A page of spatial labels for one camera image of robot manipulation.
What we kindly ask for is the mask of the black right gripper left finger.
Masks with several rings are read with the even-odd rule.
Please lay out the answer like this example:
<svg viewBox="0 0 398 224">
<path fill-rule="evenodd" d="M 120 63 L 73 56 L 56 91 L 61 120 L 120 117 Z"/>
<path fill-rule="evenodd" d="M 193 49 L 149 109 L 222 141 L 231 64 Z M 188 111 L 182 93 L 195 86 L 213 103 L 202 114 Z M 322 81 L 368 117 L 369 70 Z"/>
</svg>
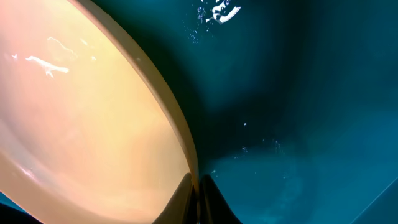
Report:
<svg viewBox="0 0 398 224">
<path fill-rule="evenodd" d="M 191 173 L 186 173 L 166 205 L 153 224 L 196 224 L 197 197 Z"/>
</svg>

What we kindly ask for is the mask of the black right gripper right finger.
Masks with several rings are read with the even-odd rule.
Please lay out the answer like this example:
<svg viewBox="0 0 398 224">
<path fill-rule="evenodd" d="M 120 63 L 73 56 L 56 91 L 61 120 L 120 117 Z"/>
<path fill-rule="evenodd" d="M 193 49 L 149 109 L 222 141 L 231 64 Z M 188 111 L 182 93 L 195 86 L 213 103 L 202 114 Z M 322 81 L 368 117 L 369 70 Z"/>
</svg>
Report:
<svg viewBox="0 0 398 224">
<path fill-rule="evenodd" d="M 201 224 L 242 224 L 210 175 L 201 178 L 199 191 Z"/>
</svg>

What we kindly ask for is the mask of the yellow plate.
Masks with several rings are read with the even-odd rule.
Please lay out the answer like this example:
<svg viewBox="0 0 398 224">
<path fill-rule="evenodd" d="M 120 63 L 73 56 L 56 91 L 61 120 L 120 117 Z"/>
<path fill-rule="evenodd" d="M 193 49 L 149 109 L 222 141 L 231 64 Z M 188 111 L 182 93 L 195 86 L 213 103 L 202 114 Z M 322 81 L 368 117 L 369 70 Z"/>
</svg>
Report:
<svg viewBox="0 0 398 224">
<path fill-rule="evenodd" d="M 168 84 L 92 1 L 1 0 L 1 192 L 43 223 L 153 223 L 198 161 Z"/>
</svg>

